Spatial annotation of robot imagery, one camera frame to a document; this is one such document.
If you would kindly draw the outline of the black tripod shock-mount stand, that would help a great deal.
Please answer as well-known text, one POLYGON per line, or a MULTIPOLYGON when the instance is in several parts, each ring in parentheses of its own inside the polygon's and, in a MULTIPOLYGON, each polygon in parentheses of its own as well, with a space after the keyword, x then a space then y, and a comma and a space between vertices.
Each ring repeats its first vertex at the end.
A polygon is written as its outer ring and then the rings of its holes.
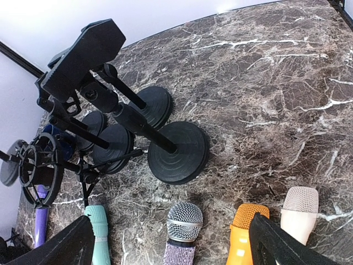
MULTIPOLYGON (((20 180, 25 198, 35 209, 49 207, 55 201, 66 170, 58 164, 59 161, 65 161, 61 145, 54 136, 46 132, 42 132, 19 150, 17 179, 20 180)), ((81 161, 85 161, 82 154, 79 162, 73 164, 78 165, 81 161)), ((84 206, 88 206, 88 197, 103 174, 76 175, 82 185, 84 206)))

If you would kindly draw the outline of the purple microphone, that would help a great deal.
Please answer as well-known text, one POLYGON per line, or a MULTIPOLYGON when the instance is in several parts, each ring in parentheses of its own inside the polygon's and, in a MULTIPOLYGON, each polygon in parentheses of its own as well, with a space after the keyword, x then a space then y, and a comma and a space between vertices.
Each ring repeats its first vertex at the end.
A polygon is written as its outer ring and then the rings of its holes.
POLYGON ((35 236, 34 236, 34 248, 43 245, 46 241, 47 223, 49 218, 48 206, 42 209, 37 208, 35 213, 35 236))

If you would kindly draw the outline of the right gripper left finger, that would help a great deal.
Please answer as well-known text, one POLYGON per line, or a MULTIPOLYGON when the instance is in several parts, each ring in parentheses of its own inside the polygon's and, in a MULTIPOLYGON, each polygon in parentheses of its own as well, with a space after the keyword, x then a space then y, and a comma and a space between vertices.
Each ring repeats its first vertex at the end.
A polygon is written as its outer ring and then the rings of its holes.
POLYGON ((94 244, 90 219, 82 215, 42 246, 9 264, 91 264, 94 244))

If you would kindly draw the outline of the black round-base stand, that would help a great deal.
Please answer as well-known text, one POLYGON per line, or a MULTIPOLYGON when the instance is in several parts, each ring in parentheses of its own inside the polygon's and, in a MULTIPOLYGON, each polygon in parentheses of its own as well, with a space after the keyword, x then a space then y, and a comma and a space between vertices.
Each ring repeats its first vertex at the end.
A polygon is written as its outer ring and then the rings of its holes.
POLYGON ((49 123, 63 131, 76 135, 76 145, 80 152, 89 153, 94 145, 102 143, 100 133, 107 126, 107 118, 100 111, 88 113, 81 121, 75 116, 81 112, 81 103, 77 92, 69 92, 71 101, 60 102, 41 87, 42 80, 37 79, 35 85, 39 92, 37 105, 49 113, 49 123))
POLYGON ((1 151, 1 183, 10 187, 18 178, 19 150, 28 143, 24 140, 16 140, 7 153, 1 151))
POLYGON ((160 129, 169 119, 173 110, 173 101, 165 88, 149 86, 135 93, 117 77, 117 70, 113 65, 105 63, 93 71, 127 97, 130 100, 129 106, 141 113, 153 128, 160 129))
POLYGON ((205 168, 210 147, 204 131, 187 121, 167 122, 155 129, 130 100, 93 70, 117 56, 126 38, 112 19, 88 24, 77 40, 57 54, 49 63, 49 71, 40 79, 41 87, 60 102, 71 101, 75 90, 81 103, 82 120, 93 111, 102 112, 107 126, 119 124, 131 133, 150 141, 148 165, 160 181, 179 185, 192 181, 205 168))
POLYGON ((65 169, 76 174, 113 174, 120 171, 131 157, 142 154, 141 150, 134 150, 134 139, 129 131, 119 124, 105 128, 99 135, 102 143, 93 147, 94 165, 81 161, 78 165, 69 162, 58 162, 65 169))

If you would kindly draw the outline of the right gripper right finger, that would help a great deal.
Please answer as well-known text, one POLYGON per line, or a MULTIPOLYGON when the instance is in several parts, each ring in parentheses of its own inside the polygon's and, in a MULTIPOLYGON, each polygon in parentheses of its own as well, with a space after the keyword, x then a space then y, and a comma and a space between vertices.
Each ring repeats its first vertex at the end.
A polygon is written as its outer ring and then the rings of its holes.
POLYGON ((249 228, 254 264, 337 264, 302 245, 267 217, 256 213, 249 228))

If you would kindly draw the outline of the silver glitter microphone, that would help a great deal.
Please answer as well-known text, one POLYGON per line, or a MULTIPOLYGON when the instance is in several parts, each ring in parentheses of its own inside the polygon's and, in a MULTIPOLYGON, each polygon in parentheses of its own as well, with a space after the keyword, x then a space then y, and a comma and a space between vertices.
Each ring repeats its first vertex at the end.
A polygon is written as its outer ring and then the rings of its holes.
POLYGON ((167 215, 168 241, 163 264, 193 264, 195 241, 203 227, 201 209, 189 202, 175 204, 167 215))

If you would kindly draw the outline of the orange microphone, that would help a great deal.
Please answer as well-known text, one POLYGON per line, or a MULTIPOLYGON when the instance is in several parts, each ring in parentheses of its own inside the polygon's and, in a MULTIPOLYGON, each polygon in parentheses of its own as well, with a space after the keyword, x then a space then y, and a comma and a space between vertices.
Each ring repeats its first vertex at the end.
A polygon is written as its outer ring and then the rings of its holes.
POLYGON ((249 228, 256 213, 260 213, 267 218, 270 217, 269 208, 263 205, 244 203, 238 207, 233 222, 229 226, 231 233, 226 265, 253 264, 249 228))

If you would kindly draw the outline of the mint green microphone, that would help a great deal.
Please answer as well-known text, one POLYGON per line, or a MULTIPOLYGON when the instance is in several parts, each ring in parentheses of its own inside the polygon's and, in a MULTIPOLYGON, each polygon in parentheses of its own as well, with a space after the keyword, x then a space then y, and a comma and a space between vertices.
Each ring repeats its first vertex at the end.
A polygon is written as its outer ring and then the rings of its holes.
POLYGON ((95 236, 92 264, 111 264, 108 245, 108 220, 102 205, 89 205, 84 214, 89 217, 95 236))

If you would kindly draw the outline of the pale pink microphone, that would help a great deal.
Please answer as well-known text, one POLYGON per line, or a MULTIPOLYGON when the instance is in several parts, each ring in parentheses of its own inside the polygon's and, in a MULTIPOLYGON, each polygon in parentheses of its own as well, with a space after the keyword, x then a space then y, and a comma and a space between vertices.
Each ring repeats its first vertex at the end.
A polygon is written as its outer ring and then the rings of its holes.
POLYGON ((281 209, 280 227, 303 245, 314 230, 319 208, 319 194, 314 188, 291 187, 281 209))

